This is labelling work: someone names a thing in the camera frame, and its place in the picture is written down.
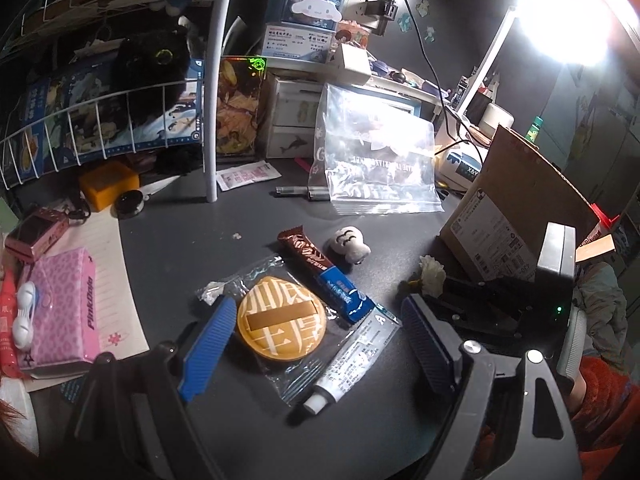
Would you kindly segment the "orange round cookie packet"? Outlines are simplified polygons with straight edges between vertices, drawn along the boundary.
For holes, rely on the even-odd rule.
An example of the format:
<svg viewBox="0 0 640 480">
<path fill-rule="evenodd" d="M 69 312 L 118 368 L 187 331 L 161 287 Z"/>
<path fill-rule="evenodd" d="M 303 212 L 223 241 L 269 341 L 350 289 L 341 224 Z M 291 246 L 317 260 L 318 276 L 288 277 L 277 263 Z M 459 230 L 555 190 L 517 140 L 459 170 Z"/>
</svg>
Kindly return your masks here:
<svg viewBox="0 0 640 480">
<path fill-rule="evenodd" d="M 220 296 L 235 301 L 235 333 L 289 406 L 302 400 L 352 336 L 349 322 L 279 256 L 263 258 L 196 292 L 209 306 Z"/>
</svg>

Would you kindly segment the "white ointment tube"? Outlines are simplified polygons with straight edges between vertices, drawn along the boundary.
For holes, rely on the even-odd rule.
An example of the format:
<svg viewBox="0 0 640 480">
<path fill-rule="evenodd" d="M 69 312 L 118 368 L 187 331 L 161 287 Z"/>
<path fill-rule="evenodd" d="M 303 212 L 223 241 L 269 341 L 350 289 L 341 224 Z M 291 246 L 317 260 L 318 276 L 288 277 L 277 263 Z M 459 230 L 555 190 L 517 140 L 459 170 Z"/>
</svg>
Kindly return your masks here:
<svg viewBox="0 0 640 480">
<path fill-rule="evenodd" d="M 393 336 L 401 328 L 396 315 L 374 307 L 357 325 L 337 355 L 314 383 L 304 409 L 318 415 L 352 390 L 378 360 Z"/>
</svg>

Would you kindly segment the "brown cardboard box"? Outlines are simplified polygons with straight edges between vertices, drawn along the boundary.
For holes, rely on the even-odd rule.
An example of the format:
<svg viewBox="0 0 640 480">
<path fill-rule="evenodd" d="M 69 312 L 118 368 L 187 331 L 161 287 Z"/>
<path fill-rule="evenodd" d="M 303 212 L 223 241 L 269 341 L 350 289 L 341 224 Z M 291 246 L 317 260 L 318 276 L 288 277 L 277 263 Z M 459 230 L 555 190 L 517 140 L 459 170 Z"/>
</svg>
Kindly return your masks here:
<svg viewBox="0 0 640 480">
<path fill-rule="evenodd" d="M 531 282 L 550 222 L 573 228 L 582 244 L 599 218 L 536 146 L 500 127 L 439 238 L 473 281 Z"/>
</svg>

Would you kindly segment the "brown blue snack bar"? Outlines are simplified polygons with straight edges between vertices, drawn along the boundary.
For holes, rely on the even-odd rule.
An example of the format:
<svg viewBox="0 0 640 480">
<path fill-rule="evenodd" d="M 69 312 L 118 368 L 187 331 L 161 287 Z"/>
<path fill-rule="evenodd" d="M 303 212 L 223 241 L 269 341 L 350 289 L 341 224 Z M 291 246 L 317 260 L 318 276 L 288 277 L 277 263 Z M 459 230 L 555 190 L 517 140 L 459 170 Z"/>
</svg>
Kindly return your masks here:
<svg viewBox="0 0 640 480">
<path fill-rule="evenodd" d="M 349 323 L 360 322 L 375 307 L 356 285 L 305 234 L 302 226 L 282 231 L 278 241 L 311 272 L 332 306 Z"/>
</svg>

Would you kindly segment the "pink white paper sachet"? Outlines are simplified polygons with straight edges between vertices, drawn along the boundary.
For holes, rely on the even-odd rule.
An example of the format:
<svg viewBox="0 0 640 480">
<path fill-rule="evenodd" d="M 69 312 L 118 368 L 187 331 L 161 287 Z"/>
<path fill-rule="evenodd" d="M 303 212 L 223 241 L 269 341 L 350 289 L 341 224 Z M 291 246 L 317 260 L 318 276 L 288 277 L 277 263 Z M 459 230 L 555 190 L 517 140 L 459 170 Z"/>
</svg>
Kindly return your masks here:
<svg viewBox="0 0 640 480">
<path fill-rule="evenodd" d="M 261 160 L 219 170 L 216 173 L 216 182 L 222 192 L 227 192 L 235 188 L 242 188 L 242 186 L 276 180 L 280 177 L 282 174 L 270 162 Z"/>
</svg>

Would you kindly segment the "small white ghost figure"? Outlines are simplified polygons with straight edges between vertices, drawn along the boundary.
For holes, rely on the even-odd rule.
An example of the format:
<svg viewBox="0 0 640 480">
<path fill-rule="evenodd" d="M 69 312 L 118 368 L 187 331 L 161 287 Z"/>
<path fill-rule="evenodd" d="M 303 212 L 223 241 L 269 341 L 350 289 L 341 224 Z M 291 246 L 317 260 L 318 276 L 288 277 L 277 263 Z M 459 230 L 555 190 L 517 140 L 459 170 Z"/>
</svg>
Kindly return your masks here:
<svg viewBox="0 0 640 480">
<path fill-rule="evenodd" d="M 371 255 L 371 248 L 364 242 L 363 234 L 356 226 L 337 230 L 329 239 L 329 246 L 352 266 L 362 263 Z"/>
</svg>

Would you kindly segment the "silver pen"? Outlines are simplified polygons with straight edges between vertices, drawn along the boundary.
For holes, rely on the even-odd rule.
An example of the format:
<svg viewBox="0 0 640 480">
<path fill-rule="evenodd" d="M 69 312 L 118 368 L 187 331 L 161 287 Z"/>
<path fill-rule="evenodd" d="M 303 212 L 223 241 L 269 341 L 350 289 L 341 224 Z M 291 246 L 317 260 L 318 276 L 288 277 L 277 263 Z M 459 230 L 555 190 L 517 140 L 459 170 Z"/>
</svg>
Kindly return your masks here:
<svg viewBox="0 0 640 480">
<path fill-rule="evenodd" d="M 311 202 L 328 202 L 330 193 L 323 186 L 277 186 L 274 190 L 277 197 L 301 197 Z"/>
</svg>

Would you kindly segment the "green glass bottle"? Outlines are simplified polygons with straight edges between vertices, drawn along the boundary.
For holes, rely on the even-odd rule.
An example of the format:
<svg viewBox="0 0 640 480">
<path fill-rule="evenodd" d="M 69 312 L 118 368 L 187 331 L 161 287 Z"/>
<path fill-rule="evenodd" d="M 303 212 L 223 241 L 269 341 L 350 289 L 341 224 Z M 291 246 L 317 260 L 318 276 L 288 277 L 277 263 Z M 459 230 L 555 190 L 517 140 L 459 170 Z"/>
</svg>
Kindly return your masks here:
<svg viewBox="0 0 640 480">
<path fill-rule="evenodd" d="M 535 144 L 543 124 L 544 120 L 540 116 L 536 116 L 526 132 L 525 139 L 528 142 Z"/>
</svg>

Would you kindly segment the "yellow block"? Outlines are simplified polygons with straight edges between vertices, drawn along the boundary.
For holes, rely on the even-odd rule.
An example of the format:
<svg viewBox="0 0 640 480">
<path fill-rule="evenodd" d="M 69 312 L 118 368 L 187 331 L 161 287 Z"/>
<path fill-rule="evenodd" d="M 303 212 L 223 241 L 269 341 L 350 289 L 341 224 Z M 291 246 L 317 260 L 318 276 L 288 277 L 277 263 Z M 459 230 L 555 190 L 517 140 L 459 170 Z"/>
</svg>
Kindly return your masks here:
<svg viewBox="0 0 640 480">
<path fill-rule="evenodd" d="M 79 177 L 80 190 L 95 211 L 112 206 L 122 193 L 139 186 L 139 174 L 117 160 L 110 160 Z"/>
</svg>

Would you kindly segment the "clear zip plastic bag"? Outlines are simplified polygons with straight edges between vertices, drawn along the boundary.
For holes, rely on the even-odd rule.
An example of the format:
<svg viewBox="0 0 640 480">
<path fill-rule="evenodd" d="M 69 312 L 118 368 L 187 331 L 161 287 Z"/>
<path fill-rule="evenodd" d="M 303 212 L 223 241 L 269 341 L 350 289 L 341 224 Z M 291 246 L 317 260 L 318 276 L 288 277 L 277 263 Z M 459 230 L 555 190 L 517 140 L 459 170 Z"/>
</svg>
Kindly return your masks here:
<svg viewBox="0 0 640 480">
<path fill-rule="evenodd" d="M 433 125 L 377 96 L 326 84 L 312 154 L 308 185 L 338 214 L 442 211 Z"/>
</svg>

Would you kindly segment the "white drawer organizer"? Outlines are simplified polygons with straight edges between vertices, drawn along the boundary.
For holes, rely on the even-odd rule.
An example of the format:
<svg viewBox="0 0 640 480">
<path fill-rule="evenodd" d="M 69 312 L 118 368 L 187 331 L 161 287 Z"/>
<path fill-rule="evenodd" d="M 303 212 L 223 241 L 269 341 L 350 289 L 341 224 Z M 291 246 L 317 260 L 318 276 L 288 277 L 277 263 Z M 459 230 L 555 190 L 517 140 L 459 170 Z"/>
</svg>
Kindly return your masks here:
<svg viewBox="0 0 640 480">
<path fill-rule="evenodd" d="M 258 151 L 266 159 L 311 158 L 322 84 L 269 74 L 260 104 Z"/>
</svg>

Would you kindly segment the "anime picture card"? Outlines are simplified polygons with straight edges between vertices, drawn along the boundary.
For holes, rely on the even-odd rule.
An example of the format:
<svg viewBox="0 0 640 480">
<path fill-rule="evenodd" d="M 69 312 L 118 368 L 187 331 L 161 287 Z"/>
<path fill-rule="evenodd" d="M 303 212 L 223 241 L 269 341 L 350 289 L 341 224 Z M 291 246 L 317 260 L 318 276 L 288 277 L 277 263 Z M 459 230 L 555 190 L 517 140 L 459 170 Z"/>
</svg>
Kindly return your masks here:
<svg viewBox="0 0 640 480">
<path fill-rule="evenodd" d="M 220 157 L 255 154 L 258 108 L 267 62 L 262 56 L 224 56 L 220 61 L 216 151 Z"/>
</svg>

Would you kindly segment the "white desk lamp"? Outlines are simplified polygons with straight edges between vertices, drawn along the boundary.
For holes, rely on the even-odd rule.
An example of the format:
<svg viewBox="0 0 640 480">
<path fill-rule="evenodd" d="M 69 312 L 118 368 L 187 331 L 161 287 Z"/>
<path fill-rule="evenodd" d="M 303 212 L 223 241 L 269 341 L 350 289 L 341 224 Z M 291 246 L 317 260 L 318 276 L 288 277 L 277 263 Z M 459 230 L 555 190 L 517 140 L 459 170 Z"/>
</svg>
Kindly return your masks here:
<svg viewBox="0 0 640 480">
<path fill-rule="evenodd" d="M 616 21 L 611 0 L 515 0 L 478 78 L 499 77 L 497 105 L 524 131 L 546 106 L 563 67 L 605 62 Z"/>
</svg>

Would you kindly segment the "blue character blind box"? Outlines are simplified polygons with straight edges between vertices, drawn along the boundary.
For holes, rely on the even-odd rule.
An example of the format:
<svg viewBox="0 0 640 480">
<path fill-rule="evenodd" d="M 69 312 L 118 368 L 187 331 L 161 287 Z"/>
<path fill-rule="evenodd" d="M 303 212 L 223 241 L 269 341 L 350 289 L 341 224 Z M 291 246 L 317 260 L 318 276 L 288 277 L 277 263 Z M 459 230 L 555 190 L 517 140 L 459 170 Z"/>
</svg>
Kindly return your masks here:
<svg viewBox="0 0 640 480">
<path fill-rule="evenodd" d="M 267 23 L 304 25 L 335 32 L 345 0 L 268 0 Z"/>
</svg>

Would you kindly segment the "white wall socket strip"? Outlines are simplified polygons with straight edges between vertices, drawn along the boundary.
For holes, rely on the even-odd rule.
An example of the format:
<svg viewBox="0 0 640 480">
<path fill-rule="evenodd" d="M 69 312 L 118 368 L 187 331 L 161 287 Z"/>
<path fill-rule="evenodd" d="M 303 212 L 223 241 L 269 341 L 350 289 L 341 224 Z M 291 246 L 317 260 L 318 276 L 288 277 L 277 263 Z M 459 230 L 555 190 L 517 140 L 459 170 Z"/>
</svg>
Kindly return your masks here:
<svg viewBox="0 0 640 480">
<path fill-rule="evenodd" d="M 382 37 L 397 12 L 393 0 L 345 0 L 342 15 L 344 21 L 356 22 L 370 34 Z"/>
</svg>

